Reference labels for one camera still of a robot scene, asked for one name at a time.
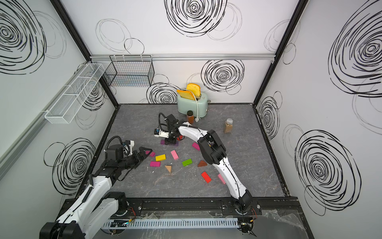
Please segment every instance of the gray marble floor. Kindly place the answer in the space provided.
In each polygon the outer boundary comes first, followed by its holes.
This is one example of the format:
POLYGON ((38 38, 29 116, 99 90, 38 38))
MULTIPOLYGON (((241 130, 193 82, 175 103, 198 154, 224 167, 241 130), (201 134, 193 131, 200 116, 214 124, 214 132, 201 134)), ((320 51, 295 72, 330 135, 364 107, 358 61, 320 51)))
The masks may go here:
MULTIPOLYGON (((124 181, 117 181, 111 190, 125 192, 127 197, 230 197, 228 187, 222 184, 212 165, 197 167, 203 158, 200 151, 191 146, 191 139, 186 138, 178 146, 170 146, 161 145, 161 138, 154 137, 159 112, 173 114, 177 119, 185 118, 177 111, 176 105, 121 106, 108 139, 119 135, 122 140, 134 140, 134 149, 138 150, 139 146, 152 148, 156 155, 166 154, 166 160, 160 167, 150 167, 150 161, 155 158, 149 156, 124 181), (178 160, 174 160, 170 153, 173 149, 179 156, 178 160), (193 163, 183 167, 182 161, 189 158, 193 163), (171 174, 165 165, 172 166, 171 174), (201 176, 204 171, 212 178, 208 184, 201 176)), ((233 170, 253 197, 284 196, 251 105, 209 105, 207 115, 194 125, 218 133, 233 170), (223 133, 227 118, 233 119, 231 134, 223 133)), ((102 153, 93 173, 104 159, 102 153)))

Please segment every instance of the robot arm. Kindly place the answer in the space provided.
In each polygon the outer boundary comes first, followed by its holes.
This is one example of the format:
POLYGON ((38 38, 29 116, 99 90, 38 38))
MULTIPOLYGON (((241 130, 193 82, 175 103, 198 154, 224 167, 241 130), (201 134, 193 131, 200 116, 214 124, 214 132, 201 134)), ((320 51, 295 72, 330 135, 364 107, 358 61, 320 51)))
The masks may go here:
POLYGON ((133 146, 134 141, 122 142, 119 136, 112 137, 106 144, 105 161, 94 175, 89 175, 90 184, 86 190, 57 221, 42 227, 40 239, 91 239, 113 214, 126 214, 128 204, 125 193, 107 192, 123 170, 137 168, 152 152, 152 149, 144 147, 140 147, 139 152, 133 151, 133 146), (115 138, 119 139, 120 144, 109 146, 115 138))
POLYGON ((159 127, 154 131, 157 137, 165 137, 166 144, 175 144, 176 138, 180 135, 189 137, 198 143, 203 158, 208 164, 212 164, 222 175, 226 182, 231 196, 235 199, 235 206, 239 213, 248 211, 252 202, 252 195, 240 182, 233 171, 225 152, 225 146, 215 131, 201 130, 189 122, 179 123, 171 114, 165 118, 167 131, 164 132, 159 127))

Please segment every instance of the wire basket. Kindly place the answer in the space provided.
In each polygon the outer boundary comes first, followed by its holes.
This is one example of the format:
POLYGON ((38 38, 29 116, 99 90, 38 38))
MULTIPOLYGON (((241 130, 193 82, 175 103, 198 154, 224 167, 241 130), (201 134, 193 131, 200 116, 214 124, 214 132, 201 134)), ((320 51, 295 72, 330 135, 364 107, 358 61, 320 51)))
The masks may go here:
POLYGON ((45 114, 45 119, 52 124, 69 124, 89 97, 104 71, 102 64, 87 64, 45 114))
POLYGON ((116 56, 110 56, 111 63, 107 67, 104 78, 109 86, 149 87, 154 77, 152 56, 150 60, 141 61, 118 61, 116 56))

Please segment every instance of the spice jar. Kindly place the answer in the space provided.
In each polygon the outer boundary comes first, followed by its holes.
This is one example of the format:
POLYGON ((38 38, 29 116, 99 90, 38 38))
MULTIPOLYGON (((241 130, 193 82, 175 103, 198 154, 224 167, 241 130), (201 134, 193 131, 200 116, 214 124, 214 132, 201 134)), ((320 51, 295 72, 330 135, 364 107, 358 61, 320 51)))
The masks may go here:
POLYGON ((224 133, 231 133, 232 128, 233 128, 233 120, 232 119, 227 119, 224 124, 224 133))
POLYGON ((194 123, 194 113, 192 111, 187 111, 187 121, 190 124, 194 123))

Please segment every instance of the brown triangular block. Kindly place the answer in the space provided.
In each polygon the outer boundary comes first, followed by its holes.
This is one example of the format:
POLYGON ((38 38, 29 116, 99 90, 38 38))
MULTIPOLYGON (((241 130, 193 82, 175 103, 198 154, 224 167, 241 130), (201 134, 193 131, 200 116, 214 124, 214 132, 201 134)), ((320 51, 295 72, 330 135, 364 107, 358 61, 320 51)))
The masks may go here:
POLYGON ((200 163, 197 166, 198 167, 203 167, 203 166, 207 166, 207 165, 208 164, 202 160, 202 161, 200 161, 200 163))
POLYGON ((167 168, 168 172, 171 173, 171 166, 170 165, 165 165, 165 167, 167 168))

